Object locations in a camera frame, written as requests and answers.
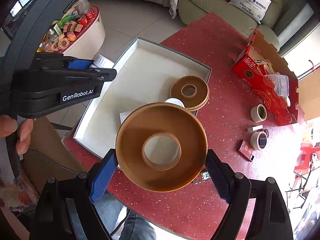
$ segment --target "white tape roll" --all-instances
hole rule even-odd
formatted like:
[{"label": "white tape roll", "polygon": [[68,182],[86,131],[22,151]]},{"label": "white tape roll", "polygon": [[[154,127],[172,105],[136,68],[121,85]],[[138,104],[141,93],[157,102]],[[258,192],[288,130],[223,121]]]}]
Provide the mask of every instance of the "white tape roll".
[{"label": "white tape roll", "polygon": [[254,150],[263,150],[268,143],[268,137],[265,132],[255,132],[251,135],[250,144]]},{"label": "white tape roll", "polygon": [[177,98],[168,98],[166,101],[164,101],[165,103],[171,103],[171,104],[175,104],[177,106],[181,106],[183,108],[184,107],[184,104],[182,103],[181,100],[177,99]]},{"label": "white tape roll", "polygon": [[250,115],[254,122],[262,122],[267,119],[267,110],[264,105],[257,105],[251,108]]}]

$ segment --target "clear plastic box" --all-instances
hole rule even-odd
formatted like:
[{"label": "clear plastic box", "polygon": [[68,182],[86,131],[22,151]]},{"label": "clear plastic box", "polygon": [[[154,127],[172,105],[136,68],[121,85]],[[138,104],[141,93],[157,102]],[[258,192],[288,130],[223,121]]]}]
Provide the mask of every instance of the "clear plastic box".
[{"label": "clear plastic box", "polygon": [[275,91],[281,97],[289,96],[289,78],[279,73],[266,75],[275,84]]}]

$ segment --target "sofa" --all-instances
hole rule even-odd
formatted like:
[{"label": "sofa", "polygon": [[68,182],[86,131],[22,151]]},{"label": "sofa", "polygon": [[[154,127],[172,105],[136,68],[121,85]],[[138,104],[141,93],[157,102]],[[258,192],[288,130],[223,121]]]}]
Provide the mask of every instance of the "sofa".
[{"label": "sofa", "polygon": [[254,19],[225,0],[179,0],[178,12],[181,20],[187,25],[207,13],[213,12],[231,24],[245,37],[249,37],[257,28],[265,36],[266,41],[279,50],[279,40],[272,28],[277,23],[284,2],[284,0],[271,0],[266,15],[261,20],[261,25],[258,25]]}]

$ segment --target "white pillow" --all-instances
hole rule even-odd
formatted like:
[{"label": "white pillow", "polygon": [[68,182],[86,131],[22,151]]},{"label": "white pillow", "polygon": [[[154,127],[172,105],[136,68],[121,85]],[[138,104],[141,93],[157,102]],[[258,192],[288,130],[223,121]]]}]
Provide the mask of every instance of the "white pillow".
[{"label": "white pillow", "polygon": [[229,3],[261,24],[260,21],[266,15],[271,0],[230,0]]}]

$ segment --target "red plastic stool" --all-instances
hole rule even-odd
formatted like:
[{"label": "red plastic stool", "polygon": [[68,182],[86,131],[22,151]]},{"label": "red plastic stool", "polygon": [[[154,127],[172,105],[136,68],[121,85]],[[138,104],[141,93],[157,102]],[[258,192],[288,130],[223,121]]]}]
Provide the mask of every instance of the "red plastic stool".
[{"label": "red plastic stool", "polygon": [[307,174],[309,172],[310,161],[313,153],[320,151],[320,147],[301,147],[300,150],[303,151],[301,155],[301,162],[304,161],[302,164],[295,166],[294,172],[302,174]]}]

